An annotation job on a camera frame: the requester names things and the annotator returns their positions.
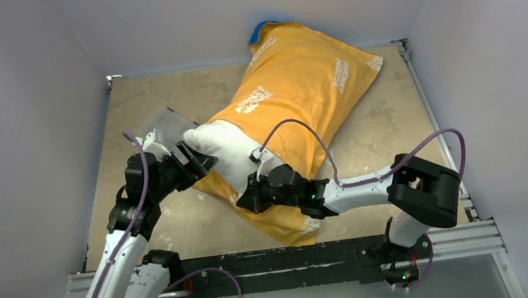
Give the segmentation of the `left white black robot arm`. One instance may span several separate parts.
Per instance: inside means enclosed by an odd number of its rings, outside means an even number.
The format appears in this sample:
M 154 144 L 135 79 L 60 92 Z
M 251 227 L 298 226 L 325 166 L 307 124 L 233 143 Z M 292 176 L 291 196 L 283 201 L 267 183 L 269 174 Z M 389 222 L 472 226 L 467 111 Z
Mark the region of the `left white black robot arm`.
M 175 151 L 155 145 L 127 160 L 125 185 L 109 214 L 105 247 L 84 298 L 157 298 L 183 284 L 179 255 L 144 252 L 158 219 L 160 203 L 206 177 L 218 158 L 179 141 Z

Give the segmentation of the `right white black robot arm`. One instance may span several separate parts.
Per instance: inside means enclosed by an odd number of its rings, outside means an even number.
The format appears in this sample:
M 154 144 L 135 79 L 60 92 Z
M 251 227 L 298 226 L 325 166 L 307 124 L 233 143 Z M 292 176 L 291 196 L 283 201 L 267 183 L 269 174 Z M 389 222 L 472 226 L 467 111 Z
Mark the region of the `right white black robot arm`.
M 400 214 L 382 242 L 385 254 L 402 260 L 431 228 L 458 221 L 459 173 L 412 154 L 397 154 L 394 165 L 374 174 L 344 179 L 307 179 L 287 164 L 253 173 L 238 208 L 260 214 L 272 206 L 297 207 L 314 219 L 349 210 L 391 204 Z

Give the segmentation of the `white pillow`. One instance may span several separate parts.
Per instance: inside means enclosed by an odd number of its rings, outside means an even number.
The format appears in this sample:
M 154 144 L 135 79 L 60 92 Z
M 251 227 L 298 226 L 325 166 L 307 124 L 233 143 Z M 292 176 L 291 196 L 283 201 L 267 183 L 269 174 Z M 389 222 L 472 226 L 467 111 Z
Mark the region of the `white pillow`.
M 248 177 L 258 166 L 250 156 L 261 144 L 232 123 L 215 120 L 183 133 L 183 141 L 193 150 L 218 158 L 213 170 L 240 196 Z

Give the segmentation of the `yellow printed pillowcase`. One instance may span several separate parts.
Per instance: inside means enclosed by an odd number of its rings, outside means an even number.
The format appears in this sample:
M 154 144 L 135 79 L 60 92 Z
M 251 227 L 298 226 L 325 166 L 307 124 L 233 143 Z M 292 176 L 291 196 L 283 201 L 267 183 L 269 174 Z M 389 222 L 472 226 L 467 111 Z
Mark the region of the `yellow printed pillowcase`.
M 265 26 L 249 49 L 251 61 L 232 100 L 206 124 L 236 125 L 313 178 L 326 159 L 326 146 L 384 59 L 295 22 Z M 213 169 L 195 188 L 230 203 L 241 197 Z

